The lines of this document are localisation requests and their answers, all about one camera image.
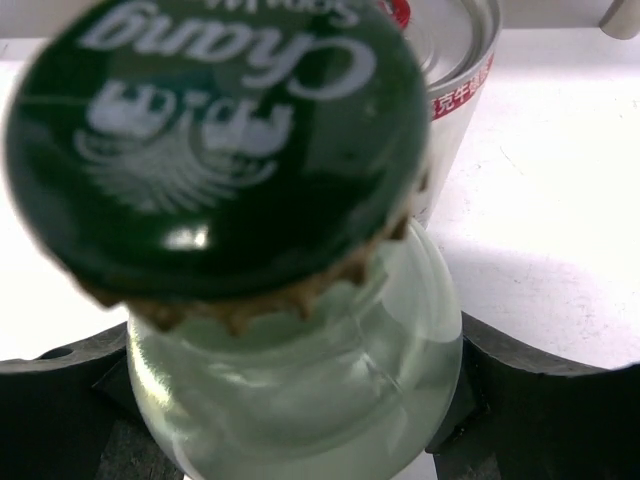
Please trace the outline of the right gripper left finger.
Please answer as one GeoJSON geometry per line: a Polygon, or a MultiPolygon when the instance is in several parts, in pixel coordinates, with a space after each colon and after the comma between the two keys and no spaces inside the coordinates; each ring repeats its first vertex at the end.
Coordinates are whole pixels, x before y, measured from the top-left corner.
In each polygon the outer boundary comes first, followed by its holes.
{"type": "Polygon", "coordinates": [[[181,479],[137,408],[118,325],[1,364],[4,479],[181,479]]]}

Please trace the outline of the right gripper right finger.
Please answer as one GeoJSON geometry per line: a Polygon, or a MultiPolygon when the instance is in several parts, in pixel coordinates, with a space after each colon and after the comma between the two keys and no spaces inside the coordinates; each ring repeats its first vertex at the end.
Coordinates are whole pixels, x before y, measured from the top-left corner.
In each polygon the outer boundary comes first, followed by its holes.
{"type": "Polygon", "coordinates": [[[457,388],[426,447],[438,478],[638,478],[638,365],[601,369],[462,321],[457,388]]]}

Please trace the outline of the clear glass bottle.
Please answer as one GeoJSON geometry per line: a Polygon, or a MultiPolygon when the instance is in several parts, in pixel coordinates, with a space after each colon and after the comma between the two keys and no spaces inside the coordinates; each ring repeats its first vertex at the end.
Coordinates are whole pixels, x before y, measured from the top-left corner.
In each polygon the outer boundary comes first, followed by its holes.
{"type": "Polygon", "coordinates": [[[136,403],[193,479],[391,479],[462,353],[412,219],[430,110],[378,1],[100,1],[26,69],[8,189],[84,293],[127,310],[136,403]]]}

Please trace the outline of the red silver can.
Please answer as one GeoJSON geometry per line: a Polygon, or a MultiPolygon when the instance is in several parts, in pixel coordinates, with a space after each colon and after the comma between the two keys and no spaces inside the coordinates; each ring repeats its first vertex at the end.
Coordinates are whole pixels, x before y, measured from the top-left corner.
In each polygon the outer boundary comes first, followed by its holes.
{"type": "Polygon", "coordinates": [[[427,225],[493,65],[503,24],[497,0],[382,1],[421,65],[431,126],[413,216],[427,225]]]}

